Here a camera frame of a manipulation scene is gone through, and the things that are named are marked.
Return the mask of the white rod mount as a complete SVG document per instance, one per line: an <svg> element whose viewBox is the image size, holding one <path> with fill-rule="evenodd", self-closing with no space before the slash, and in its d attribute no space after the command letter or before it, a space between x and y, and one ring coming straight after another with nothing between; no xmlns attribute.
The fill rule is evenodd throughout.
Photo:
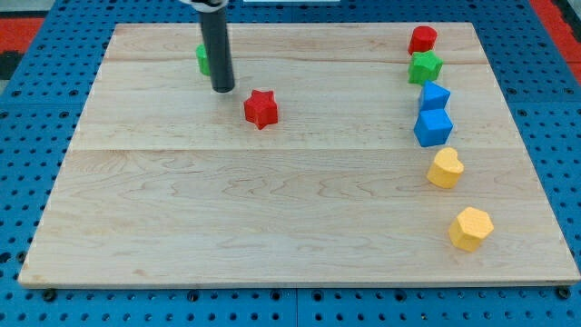
<svg viewBox="0 0 581 327"><path fill-rule="evenodd" d="M196 11L218 11L224 8L229 0L179 0L190 5Z"/></svg>

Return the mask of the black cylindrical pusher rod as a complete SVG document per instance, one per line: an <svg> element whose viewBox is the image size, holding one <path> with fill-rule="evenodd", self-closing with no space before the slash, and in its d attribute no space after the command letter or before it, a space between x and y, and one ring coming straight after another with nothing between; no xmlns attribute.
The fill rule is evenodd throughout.
<svg viewBox="0 0 581 327"><path fill-rule="evenodd" d="M228 93L235 86L225 4L201 4L200 25L209 63L212 89Z"/></svg>

